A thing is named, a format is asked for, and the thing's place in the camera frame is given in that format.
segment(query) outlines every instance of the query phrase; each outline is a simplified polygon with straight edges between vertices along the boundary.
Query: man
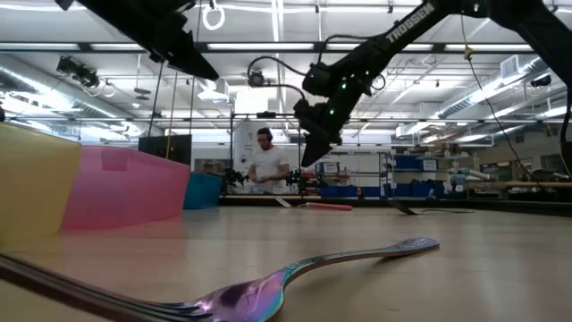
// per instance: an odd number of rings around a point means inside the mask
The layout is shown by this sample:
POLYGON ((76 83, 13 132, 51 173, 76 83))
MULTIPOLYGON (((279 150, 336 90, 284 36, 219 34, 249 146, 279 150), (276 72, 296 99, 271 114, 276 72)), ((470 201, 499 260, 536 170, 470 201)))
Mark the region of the man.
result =
POLYGON ((286 155, 272 144, 270 129, 258 130, 257 140, 260 150, 252 157, 253 165, 248 170, 248 178, 256 184, 258 191, 274 193, 274 188, 281 188, 282 180, 288 177, 290 166, 286 155))

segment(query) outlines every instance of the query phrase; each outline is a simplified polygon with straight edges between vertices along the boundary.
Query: pink bin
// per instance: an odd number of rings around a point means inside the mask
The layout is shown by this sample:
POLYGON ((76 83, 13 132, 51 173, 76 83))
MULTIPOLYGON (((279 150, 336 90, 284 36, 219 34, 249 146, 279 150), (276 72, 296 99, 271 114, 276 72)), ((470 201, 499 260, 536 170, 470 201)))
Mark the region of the pink bin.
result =
POLYGON ((189 167, 128 148, 83 147, 62 229, 113 229, 181 216, 189 167))

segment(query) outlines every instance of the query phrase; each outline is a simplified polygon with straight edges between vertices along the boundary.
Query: fluorescent light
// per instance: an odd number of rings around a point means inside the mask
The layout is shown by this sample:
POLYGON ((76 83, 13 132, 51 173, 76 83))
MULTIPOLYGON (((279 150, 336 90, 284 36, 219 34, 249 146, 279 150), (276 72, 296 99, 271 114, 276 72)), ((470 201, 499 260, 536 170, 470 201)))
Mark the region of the fluorescent light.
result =
POLYGON ((405 46, 403 50, 411 50, 411 51, 425 51, 433 49, 433 45, 431 44, 411 44, 405 46))
MULTIPOLYGON (((473 48, 475 51, 503 51, 503 50, 521 50, 521 51, 530 51, 532 52, 533 49, 529 45, 521 45, 521 44, 474 44, 468 45, 469 47, 473 48)), ((463 51, 465 50, 465 45, 457 44, 457 45, 446 45, 445 51, 463 51)))
POLYGON ((430 136, 430 137, 427 137, 427 138, 423 139, 423 143, 431 143, 431 142, 436 141, 436 140, 438 140, 438 139, 440 139, 439 136, 437 136, 437 135, 432 135, 432 136, 430 136))
MULTIPOLYGON (((393 6, 393 13, 411 13, 415 7, 393 6)), ((389 13, 389 7, 386 5, 377 6, 325 6, 320 7, 320 11, 324 13, 389 13)))
POLYGON ((512 131, 520 129, 520 128, 522 128, 522 126, 511 127, 508 129, 504 129, 502 131, 498 131, 498 132, 494 133, 494 135, 501 135, 503 132, 505 132, 505 134, 508 134, 508 133, 511 133, 512 131))
POLYGON ((544 113, 540 113, 536 116, 536 118, 549 118, 549 117, 554 117, 554 116, 558 116, 558 115, 562 115, 566 113, 566 107, 557 107, 557 108, 552 108, 552 110, 550 111, 546 111, 544 113))
POLYGON ((228 102, 229 97, 223 93, 214 90, 205 90, 198 94, 200 100, 214 101, 214 102, 228 102))
POLYGON ((328 50, 351 50, 357 47, 359 43, 331 43, 326 45, 328 50))
MULTIPOLYGON (((328 50, 352 50, 357 47, 360 43, 331 43, 326 45, 328 50)), ((403 50, 408 51, 429 51, 433 49, 431 44, 411 44, 405 46, 403 50)))
POLYGON ((91 44, 93 50, 144 50, 138 44, 91 44))
POLYGON ((536 77, 536 78, 534 79, 534 81, 538 81, 539 79, 544 78, 544 77, 546 77, 546 76, 548 76, 548 75, 550 75, 550 74, 551 74, 550 72, 545 72, 544 74, 542 74, 542 75, 536 77))
POLYGON ((465 137, 462 137, 460 139, 457 139, 457 142, 470 142, 470 141, 474 141, 474 140, 480 140, 482 138, 486 137, 486 134, 473 134, 473 135, 467 135, 465 137))
MULTIPOLYGON (((61 13, 62 8, 59 5, 16 5, 16 4, 0 4, 0 9, 15 10, 15 11, 31 11, 42 13, 61 13)), ((72 4, 67 11, 82 11, 87 10, 86 7, 79 4, 72 4)))
POLYGON ((514 112, 514 111, 516 111, 516 110, 517 110, 517 109, 516 109, 515 107, 505 108, 505 109, 503 109, 503 110, 500 110, 499 112, 495 112, 494 115, 493 115, 493 114, 490 114, 490 115, 487 116, 486 118, 487 118, 488 120, 491 120, 491 119, 494 118, 494 116, 496 116, 497 118, 498 118, 498 117, 502 117, 502 116, 504 116, 504 115, 511 114, 512 112, 514 112))
POLYGON ((209 50, 311 50, 308 43, 218 43, 207 44, 209 50))
POLYGON ((51 131, 52 129, 50 129, 48 126, 39 123, 39 122, 35 122, 35 121, 27 121, 26 123, 24 122, 20 122, 20 121, 10 121, 11 123, 14 124, 18 124, 21 126, 27 126, 36 130, 40 130, 40 131, 51 131))
POLYGON ((73 43, 0 43, 0 50, 80 50, 73 43))

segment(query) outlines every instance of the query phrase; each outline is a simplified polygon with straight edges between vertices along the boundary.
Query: cable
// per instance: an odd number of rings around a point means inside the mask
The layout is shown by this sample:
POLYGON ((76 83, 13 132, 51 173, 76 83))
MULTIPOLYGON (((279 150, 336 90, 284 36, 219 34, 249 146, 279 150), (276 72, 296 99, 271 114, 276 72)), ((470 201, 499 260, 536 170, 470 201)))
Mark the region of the cable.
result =
POLYGON ((151 122, 149 122, 149 132, 147 138, 151 136, 151 129, 153 128, 153 119, 155 118, 155 110, 157 108, 157 98, 159 97, 159 86, 161 85, 161 76, 163 76, 164 62, 161 62, 161 69, 159 69, 159 78, 157 80, 157 90, 155 92, 155 102, 153 103, 153 110, 151 111, 151 122))
MULTIPOLYGON (((272 56, 269 56, 269 55, 263 55, 263 56, 260 56, 260 57, 258 57, 258 58, 256 58, 256 59, 254 59, 252 62, 250 62, 250 64, 248 64, 247 77, 248 77, 249 79, 250 79, 250 75, 251 75, 251 73, 252 73, 252 66, 253 66, 256 62, 261 61, 261 60, 264 60, 264 59, 270 59, 270 60, 272 60, 272 61, 275 61, 276 63, 281 64, 282 66, 284 66, 284 67, 286 67, 287 69, 289 69, 289 70, 295 72, 295 73, 298 74, 298 75, 306 76, 305 73, 295 70, 295 69, 292 68, 290 65, 286 64, 285 62, 283 62, 282 60, 280 60, 280 59, 278 59, 278 58, 276 58, 276 57, 272 57, 272 56)), ((290 85, 290 84, 264 84, 264 85, 262 85, 262 86, 260 86, 260 87, 294 89, 294 90, 296 90, 296 91, 302 96, 302 99, 306 100, 306 95, 304 95, 304 92, 302 91, 302 89, 299 89, 299 88, 297 88, 296 86, 293 86, 293 85, 290 85)))
POLYGON ((354 36, 354 35, 343 35, 343 34, 334 34, 331 35, 330 37, 326 38, 324 41, 324 45, 322 46, 322 48, 320 49, 320 54, 318 55, 318 63, 322 62, 322 55, 324 54, 325 49, 328 47, 328 43, 330 41, 332 41, 332 39, 336 39, 336 38, 346 38, 346 39, 356 39, 356 40, 368 40, 371 37, 367 37, 367 36, 354 36))
POLYGON ((306 73, 305 73, 305 72, 301 72, 301 71, 299 71, 299 70, 297 70, 297 69, 294 69, 292 66, 286 64, 284 61, 282 61, 282 60, 280 60, 280 59, 278 59, 278 58, 276 58, 276 57, 272 57, 272 56, 270 56, 270 55, 262 55, 262 56, 260 56, 260 57, 258 57, 258 58, 256 58, 256 59, 254 59, 252 62, 250 62, 250 64, 248 65, 248 76, 250 76, 250 70, 252 69, 252 66, 253 66, 256 62, 259 62, 259 61, 265 60, 265 59, 273 60, 273 61, 275 61, 276 63, 281 64, 282 66, 288 68, 289 70, 291 70, 292 72, 295 72, 296 74, 298 74, 298 75, 300 75, 300 76, 306 76, 306 73))
POLYGON ((177 95, 178 80, 179 80, 179 72, 175 72, 175 84, 172 86, 171 119, 169 119, 169 134, 167 134, 167 152, 165 154, 165 158, 167 160, 169 159, 169 151, 171 151, 172 116, 174 115, 175 112, 175 95, 177 95))
POLYGON ((565 144, 566 134, 568 131, 568 123, 570 122, 570 109, 572 108, 572 89, 568 89, 567 93, 568 99, 566 103, 566 113, 564 114, 564 122, 562 123, 562 128, 560 129, 560 143, 565 144))
MULTIPOLYGON (((473 54, 473 50, 468 46, 467 34, 465 33, 465 21, 463 19, 463 14, 461 14, 460 16, 461 16, 461 31, 463 33, 463 39, 464 39, 464 43, 465 43, 465 59, 468 61, 469 65, 471 66, 471 72, 473 73, 473 76, 475 76, 476 84, 479 86, 479 89, 481 89, 481 92, 483 92, 483 94, 484 94, 483 86, 481 85, 481 81, 479 80, 478 76, 476 76, 475 67, 473 66, 473 58, 471 57, 471 55, 473 54)), ((510 143, 509 135, 504 131, 504 128, 502 127, 501 121, 499 121, 499 118, 494 113, 494 108, 492 107, 491 101, 489 101, 489 98, 486 95, 484 95, 484 100, 486 101, 486 104, 491 108, 492 117, 494 117, 494 120, 499 125, 500 130, 502 131, 502 134, 504 134, 505 139, 507 139, 507 143, 509 144, 510 150, 512 151, 514 156, 517 158, 518 165, 528 175, 530 180, 533 180, 538 185, 538 188, 542 189, 543 188, 542 185, 538 181, 534 180, 530 171, 528 171, 528 169, 526 169, 525 166, 522 164, 522 161, 520 160, 520 157, 518 156, 517 151, 512 146, 512 143, 510 143)))
MULTIPOLYGON (((549 104, 549 107, 550 107, 550 100, 549 99, 547 99, 547 103, 549 104)), ((543 115, 544 115, 544 119, 546 119, 546 112, 543 112, 543 115)), ((572 178, 572 173, 570 172, 570 169, 568 169, 568 165, 566 164, 566 159, 564 159, 564 156, 562 155, 562 151, 560 150, 559 143, 554 138, 554 133, 552 133, 551 125, 546 123, 546 128, 548 128, 548 133, 551 135, 551 140, 557 146, 558 154, 560 155, 560 159, 562 160, 562 165, 564 165, 564 169, 568 173, 568 177, 572 178)))
MULTIPOLYGON (((200 0, 198 3, 199 7, 203 6, 203 0, 200 0)), ((202 11, 198 11, 197 17, 197 39, 195 41, 198 42, 198 37, 200 36, 200 21, 201 21, 201 14, 202 11)), ((192 85, 190 87, 190 109, 189 109, 189 171, 192 172, 193 170, 193 135, 192 135, 192 127, 193 127, 193 107, 195 106, 195 80, 197 79, 196 76, 193 76, 192 85)))

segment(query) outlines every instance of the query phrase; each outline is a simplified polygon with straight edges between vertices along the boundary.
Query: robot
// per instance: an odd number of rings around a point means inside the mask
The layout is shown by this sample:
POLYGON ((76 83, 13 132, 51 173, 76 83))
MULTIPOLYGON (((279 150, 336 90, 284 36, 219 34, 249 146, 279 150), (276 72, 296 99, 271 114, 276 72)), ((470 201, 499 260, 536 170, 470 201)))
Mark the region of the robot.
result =
MULTIPOLYGON (((560 133, 560 145, 568 168, 572 168, 572 143, 566 140, 572 101, 572 32, 543 4, 542 0, 424 0, 393 28, 366 38, 338 62, 311 64, 302 83, 310 94, 328 97, 310 106, 304 99, 294 106, 300 126, 309 132, 302 166, 312 165, 340 144, 340 131, 363 95, 371 96, 373 81, 405 46, 422 36, 450 14, 490 18, 515 31, 568 86, 568 110, 560 133)), ((470 48, 466 58, 470 59, 470 48)))

